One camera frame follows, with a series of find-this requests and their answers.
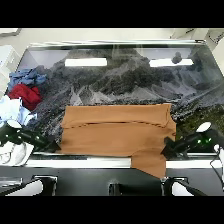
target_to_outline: light blue cloth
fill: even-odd
[[[8,83],[9,92],[17,84],[38,86],[46,81],[47,75],[40,75],[36,69],[22,69],[18,72],[9,74],[10,82]]]
[[[32,118],[37,119],[37,114],[30,114],[30,111],[22,106],[21,98],[12,100],[10,100],[8,96],[3,96],[1,98],[0,123],[7,120],[15,120],[21,125],[27,125]]]

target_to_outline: cable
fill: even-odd
[[[215,169],[215,167],[212,165],[212,163],[219,157],[219,154],[220,154],[220,151],[221,149],[219,148],[219,151],[217,153],[217,155],[214,157],[214,159],[210,162],[210,165],[212,167],[212,169],[215,171],[216,175],[218,176],[220,182],[221,182],[221,185],[222,185],[222,189],[224,189],[224,183],[222,181],[222,177],[219,175],[218,171]]]

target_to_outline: blue cloth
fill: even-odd
[[[47,75],[38,74],[36,69],[23,69],[18,72],[10,73],[9,78],[8,89],[10,92],[17,84],[40,85],[46,81]]]

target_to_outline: brown cloth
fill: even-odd
[[[170,104],[67,106],[61,153],[131,156],[131,167],[164,177],[164,138],[175,139]]]

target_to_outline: red cloth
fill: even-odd
[[[34,110],[38,103],[42,101],[37,87],[29,88],[24,84],[17,84],[8,94],[10,99],[22,98],[23,106],[28,110]]]

